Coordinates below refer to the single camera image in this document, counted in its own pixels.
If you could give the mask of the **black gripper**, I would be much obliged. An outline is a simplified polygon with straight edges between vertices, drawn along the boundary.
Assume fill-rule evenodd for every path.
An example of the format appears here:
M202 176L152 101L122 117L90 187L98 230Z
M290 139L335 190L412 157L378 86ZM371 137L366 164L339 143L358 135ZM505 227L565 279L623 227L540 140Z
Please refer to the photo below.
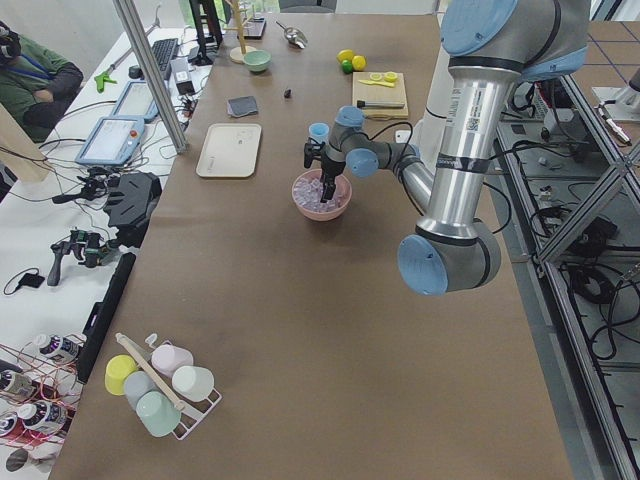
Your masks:
M323 162L321 164L321 182L323 185L320 197L321 203L327 203L334 198L336 191L335 178L343 173L344 168L344 155L330 144L325 144Z

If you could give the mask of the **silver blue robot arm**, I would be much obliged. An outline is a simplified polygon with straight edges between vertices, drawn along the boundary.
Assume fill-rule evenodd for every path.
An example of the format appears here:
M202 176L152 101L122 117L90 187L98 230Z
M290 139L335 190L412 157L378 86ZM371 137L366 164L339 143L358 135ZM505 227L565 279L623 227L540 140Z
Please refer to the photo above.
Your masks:
M501 254L476 217L500 114L521 82L577 71L587 53L586 1L454 1L441 24L453 85L436 165L428 169L417 148L370 139L364 114L342 107L327 139L307 144L319 161L322 196L331 199L345 170L367 177L394 173L421 209L415 231L397 253L406 285L422 295L468 290L490 282Z

